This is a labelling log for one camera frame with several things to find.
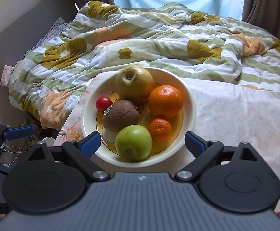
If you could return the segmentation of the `small bumpy mandarin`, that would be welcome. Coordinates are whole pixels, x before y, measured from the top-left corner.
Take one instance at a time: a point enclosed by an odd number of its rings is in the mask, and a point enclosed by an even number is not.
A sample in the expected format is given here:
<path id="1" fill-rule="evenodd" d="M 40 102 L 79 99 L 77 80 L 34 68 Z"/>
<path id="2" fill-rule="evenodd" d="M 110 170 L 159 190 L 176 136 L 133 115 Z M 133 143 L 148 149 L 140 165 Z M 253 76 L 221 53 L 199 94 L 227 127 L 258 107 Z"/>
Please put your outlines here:
<path id="1" fill-rule="evenodd" d="M 172 134 L 171 124 L 162 118 L 154 119 L 148 127 L 151 137 L 154 141 L 167 141 Z"/>

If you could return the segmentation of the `brown kiwi with sticker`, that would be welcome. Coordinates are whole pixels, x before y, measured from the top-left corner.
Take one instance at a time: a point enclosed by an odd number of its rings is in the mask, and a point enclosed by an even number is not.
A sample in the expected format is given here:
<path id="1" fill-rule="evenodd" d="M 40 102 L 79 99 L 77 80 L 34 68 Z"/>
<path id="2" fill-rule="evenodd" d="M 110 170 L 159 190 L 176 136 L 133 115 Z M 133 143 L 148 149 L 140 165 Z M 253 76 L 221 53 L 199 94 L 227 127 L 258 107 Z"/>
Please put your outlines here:
<path id="1" fill-rule="evenodd" d="M 136 124 L 138 120 L 137 106 L 129 100 L 120 100 L 104 110 L 102 125 L 108 131 L 119 132 L 127 126 Z"/>

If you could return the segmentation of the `white patterned tablecloth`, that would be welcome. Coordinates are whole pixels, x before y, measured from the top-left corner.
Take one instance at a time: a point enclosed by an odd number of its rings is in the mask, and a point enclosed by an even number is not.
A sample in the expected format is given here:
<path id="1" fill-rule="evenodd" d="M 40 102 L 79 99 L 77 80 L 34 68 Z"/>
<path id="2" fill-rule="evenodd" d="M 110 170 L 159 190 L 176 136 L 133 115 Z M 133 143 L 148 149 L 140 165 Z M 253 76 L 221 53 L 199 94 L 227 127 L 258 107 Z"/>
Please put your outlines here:
<path id="1" fill-rule="evenodd" d="M 60 130 L 54 146 L 60 146 L 67 140 L 76 140 L 76 134 L 81 133 L 81 112 L 86 99 L 113 74 L 100 73 L 89 80 L 86 91 Z M 280 179 L 280 92 L 209 80 L 182 80 L 196 103 L 193 132 L 205 140 L 219 140 L 225 146 L 237 146 L 241 141 L 249 142 Z M 163 162 L 140 169 L 120 168 L 97 156 L 92 160 L 110 174 L 129 171 L 171 172 L 174 175 L 194 157 L 183 147 Z M 280 211 L 280 200 L 275 211 Z"/>

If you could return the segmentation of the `red cherry tomato in bowl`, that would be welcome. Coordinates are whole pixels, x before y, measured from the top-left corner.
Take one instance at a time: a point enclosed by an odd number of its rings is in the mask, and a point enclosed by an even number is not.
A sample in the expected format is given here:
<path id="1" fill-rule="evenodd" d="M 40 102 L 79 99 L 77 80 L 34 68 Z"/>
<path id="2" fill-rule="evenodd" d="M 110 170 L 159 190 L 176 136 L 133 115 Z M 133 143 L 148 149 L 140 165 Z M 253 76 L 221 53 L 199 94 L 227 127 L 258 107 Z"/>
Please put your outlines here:
<path id="1" fill-rule="evenodd" d="M 100 112 L 104 112 L 113 102 L 106 96 L 101 96 L 96 101 L 96 109 Z"/>

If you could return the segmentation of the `striped floral quilt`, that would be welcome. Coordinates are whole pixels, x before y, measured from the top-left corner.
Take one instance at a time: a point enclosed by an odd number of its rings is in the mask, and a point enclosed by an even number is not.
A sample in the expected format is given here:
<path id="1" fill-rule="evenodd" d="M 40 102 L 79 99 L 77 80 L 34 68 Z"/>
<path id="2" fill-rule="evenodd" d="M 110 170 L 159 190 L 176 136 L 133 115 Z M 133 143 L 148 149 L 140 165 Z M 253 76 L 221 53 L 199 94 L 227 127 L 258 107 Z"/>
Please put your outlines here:
<path id="1" fill-rule="evenodd" d="M 90 1 L 67 30 L 16 64 L 10 103 L 60 130 L 92 78 L 129 65 L 280 92 L 280 40 L 262 28 L 179 3 L 128 9 Z"/>

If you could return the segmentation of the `large orange in bowl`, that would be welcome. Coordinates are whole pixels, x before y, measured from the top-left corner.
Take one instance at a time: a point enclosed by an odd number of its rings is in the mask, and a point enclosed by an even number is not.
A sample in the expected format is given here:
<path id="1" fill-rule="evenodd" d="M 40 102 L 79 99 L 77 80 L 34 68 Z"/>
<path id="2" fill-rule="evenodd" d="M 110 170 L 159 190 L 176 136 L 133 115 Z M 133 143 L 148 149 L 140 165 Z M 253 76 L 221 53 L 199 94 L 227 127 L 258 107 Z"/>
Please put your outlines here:
<path id="1" fill-rule="evenodd" d="M 157 118 L 172 118 L 183 106 L 183 97 L 178 89 L 171 85 L 161 85 L 149 95 L 148 108 Z"/>

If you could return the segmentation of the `yellow green pear apple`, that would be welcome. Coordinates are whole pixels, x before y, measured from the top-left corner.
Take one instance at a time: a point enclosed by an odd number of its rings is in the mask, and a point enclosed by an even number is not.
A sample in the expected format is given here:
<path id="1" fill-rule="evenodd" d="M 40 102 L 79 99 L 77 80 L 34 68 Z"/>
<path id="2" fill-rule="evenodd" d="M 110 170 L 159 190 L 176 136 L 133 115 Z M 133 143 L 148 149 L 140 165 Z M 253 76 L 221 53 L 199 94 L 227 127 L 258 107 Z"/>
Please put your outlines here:
<path id="1" fill-rule="evenodd" d="M 115 81 L 118 96 L 134 103 L 144 103 L 154 86 L 155 81 L 150 72 L 137 65 L 123 68 Z"/>

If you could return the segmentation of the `grey headboard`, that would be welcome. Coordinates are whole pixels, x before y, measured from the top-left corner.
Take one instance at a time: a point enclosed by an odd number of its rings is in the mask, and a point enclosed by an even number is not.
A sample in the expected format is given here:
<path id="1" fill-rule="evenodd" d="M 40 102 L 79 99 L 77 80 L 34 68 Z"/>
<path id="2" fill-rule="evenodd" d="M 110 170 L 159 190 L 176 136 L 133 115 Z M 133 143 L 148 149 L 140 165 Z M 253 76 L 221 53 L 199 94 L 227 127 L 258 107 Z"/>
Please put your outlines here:
<path id="1" fill-rule="evenodd" d="M 0 33 L 0 77 L 5 65 L 15 65 L 50 30 L 57 18 L 75 18 L 73 0 L 44 0 Z"/>

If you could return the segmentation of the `grey patterned pillow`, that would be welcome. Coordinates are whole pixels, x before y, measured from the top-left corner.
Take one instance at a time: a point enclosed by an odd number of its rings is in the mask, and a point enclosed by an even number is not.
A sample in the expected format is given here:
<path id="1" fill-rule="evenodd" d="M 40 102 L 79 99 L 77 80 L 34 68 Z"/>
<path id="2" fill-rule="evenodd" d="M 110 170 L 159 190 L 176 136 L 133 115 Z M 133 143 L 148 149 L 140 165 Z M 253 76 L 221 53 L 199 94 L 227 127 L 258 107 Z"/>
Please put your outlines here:
<path id="1" fill-rule="evenodd" d="M 61 16 L 58 17 L 49 31 L 36 43 L 36 45 L 24 53 L 24 57 L 26 57 L 29 53 L 40 47 L 45 42 L 48 42 L 52 38 L 58 36 L 60 33 L 67 31 L 70 28 L 71 24 L 72 21 L 65 21 Z"/>

